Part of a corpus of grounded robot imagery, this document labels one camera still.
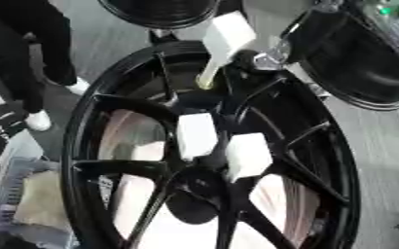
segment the shoe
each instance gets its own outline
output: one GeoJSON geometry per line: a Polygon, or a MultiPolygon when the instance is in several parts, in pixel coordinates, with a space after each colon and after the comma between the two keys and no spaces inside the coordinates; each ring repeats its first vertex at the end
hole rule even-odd
{"type": "MultiPolygon", "coordinates": [[[[56,86],[61,86],[61,84],[58,84],[52,80],[50,80],[48,77],[46,77],[47,82],[56,86]]],[[[66,88],[69,89],[72,93],[77,94],[77,95],[83,95],[85,94],[86,90],[91,86],[89,82],[85,81],[84,79],[77,77],[77,83],[72,86],[67,86],[66,88]]]]}
{"type": "Polygon", "coordinates": [[[52,121],[47,112],[42,110],[39,113],[31,113],[25,120],[28,127],[36,131],[46,131],[51,128],[52,121]]]}

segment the black rim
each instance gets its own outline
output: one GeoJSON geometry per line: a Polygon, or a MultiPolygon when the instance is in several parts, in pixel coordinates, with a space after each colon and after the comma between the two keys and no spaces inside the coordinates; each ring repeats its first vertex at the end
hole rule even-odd
{"type": "MultiPolygon", "coordinates": [[[[223,168],[197,166],[195,162],[186,166],[178,158],[177,150],[170,149],[159,162],[97,159],[104,120],[112,111],[128,109],[153,118],[160,121],[168,134],[173,133],[177,116],[183,112],[182,108],[169,109],[138,99],[139,89],[149,79],[139,79],[141,74],[136,72],[147,72],[150,67],[160,71],[163,96],[172,101],[182,94],[170,84],[169,72],[176,70],[169,65],[195,64],[199,72],[206,60],[207,53],[197,42],[145,49],[107,70],[82,98],[67,128],[62,155],[65,207],[81,243],[86,248],[132,248],[170,194],[180,191],[187,179],[200,177],[209,185],[219,186],[213,199],[202,199],[216,209],[219,217],[216,248],[229,248],[237,221],[258,231],[276,248],[297,248],[248,198],[262,176],[276,174],[306,186],[320,199],[309,234],[300,248],[350,248],[360,216],[359,182],[352,153],[319,99],[286,71],[242,79],[246,77],[238,78],[238,69],[229,67],[218,76],[222,87],[207,93],[220,96],[214,102],[216,105],[203,107],[214,112],[215,117],[225,117],[223,123],[228,133],[251,130],[256,122],[249,122],[250,117],[256,112],[274,122],[278,132],[270,127],[264,132],[271,143],[274,164],[262,176],[230,184],[222,176],[223,168]],[[126,97],[129,94],[137,98],[126,97]],[[123,239],[115,229],[95,184],[99,176],[120,173],[148,178],[157,186],[129,239],[123,239]]],[[[261,125],[254,129],[263,131],[261,125]]],[[[169,148],[174,143],[168,136],[169,148]]],[[[198,197],[195,193],[187,194],[198,197]]]]}
{"type": "Polygon", "coordinates": [[[213,13],[215,13],[218,5],[218,1],[211,1],[210,5],[207,6],[207,8],[204,8],[204,11],[201,14],[194,15],[191,18],[178,19],[177,17],[172,17],[171,15],[160,18],[145,18],[143,17],[143,14],[126,14],[122,10],[118,9],[116,6],[110,4],[107,0],[98,1],[101,6],[103,6],[107,11],[120,19],[126,20],[136,25],[156,29],[179,29],[198,24],[208,19],[213,13]]]}
{"type": "Polygon", "coordinates": [[[399,101],[397,102],[380,102],[377,100],[370,101],[370,98],[367,96],[357,96],[357,94],[352,93],[350,91],[346,91],[343,89],[337,89],[331,83],[323,80],[318,74],[315,73],[315,70],[312,69],[310,64],[307,61],[301,62],[302,67],[308,72],[311,78],[313,78],[318,84],[320,84],[324,89],[326,89],[331,94],[335,95],[342,101],[355,105],[357,107],[361,107],[368,110],[380,111],[380,112],[389,112],[395,111],[399,109],[399,101]]]}

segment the black wheel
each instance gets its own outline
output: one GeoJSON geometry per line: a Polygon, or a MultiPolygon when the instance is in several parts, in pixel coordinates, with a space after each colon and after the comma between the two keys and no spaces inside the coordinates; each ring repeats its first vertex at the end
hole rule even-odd
{"type": "Polygon", "coordinates": [[[183,243],[192,248],[206,241],[204,233],[177,235],[166,226],[166,237],[153,240],[157,246],[145,246],[162,209],[183,225],[198,228],[214,222],[214,229],[207,230],[214,232],[208,245],[215,248],[234,248],[242,225],[274,248],[351,248],[360,217],[359,181],[344,135],[322,102],[287,71],[249,75],[228,66],[213,90],[200,90],[195,78],[207,60],[198,42],[145,49],[108,69],[83,96],[65,135],[61,182],[68,216],[84,248],[183,243]],[[184,162],[174,139],[178,116],[204,111],[213,114],[220,143],[210,157],[184,162]],[[164,142],[160,159],[105,155],[101,148],[108,141],[133,133],[127,128],[123,136],[107,136],[108,127],[121,124],[116,121],[120,112],[158,124],[152,133],[164,142]],[[245,132],[265,134],[274,163],[262,175],[230,183],[223,148],[232,134],[245,132]],[[125,176],[154,184],[127,235],[113,221],[113,193],[125,176]],[[284,220],[271,217],[272,211],[252,198],[259,186],[271,199],[281,195],[281,188],[270,192],[262,184],[270,180],[283,186],[284,220]],[[103,182],[110,182],[109,192],[103,182]]]}

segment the floor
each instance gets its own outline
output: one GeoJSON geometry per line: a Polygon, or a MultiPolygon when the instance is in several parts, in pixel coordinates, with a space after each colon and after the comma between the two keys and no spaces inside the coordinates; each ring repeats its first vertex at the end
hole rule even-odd
{"type": "MultiPolygon", "coordinates": [[[[90,82],[120,58],[149,46],[145,29],[112,17],[96,0],[52,1],[72,20],[73,59],[90,82]]],[[[259,33],[255,48],[267,48],[306,5],[301,0],[250,0],[248,13],[259,33]]],[[[59,158],[61,134],[77,100],[65,89],[47,86],[46,109],[55,126],[36,137],[52,160],[59,158]]],[[[399,224],[399,112],[361,110],[334,97],[326,104],[348,138],[361,177],[363,213],[354,248],[399,249],[394,228],[399,224]]]]}

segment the leg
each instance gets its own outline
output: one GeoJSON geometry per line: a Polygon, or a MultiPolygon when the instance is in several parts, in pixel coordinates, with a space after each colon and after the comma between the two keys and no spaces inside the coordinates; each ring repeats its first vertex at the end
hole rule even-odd
{"type": "Polygon", "coordinates": [[[37,113],[43,108],[41,85],[30,68],[29,48],[0,19],[0,79],[13,98],[24,100],[24,108],[37,113]]]}
{"type": "Polygon", "coordinates": [[[48,0],[0,0],[0,18],[19,31],[32,32],[41,42],[46,76],[72,86],[77,76],[70,58],[71,27],[48,0]]]}

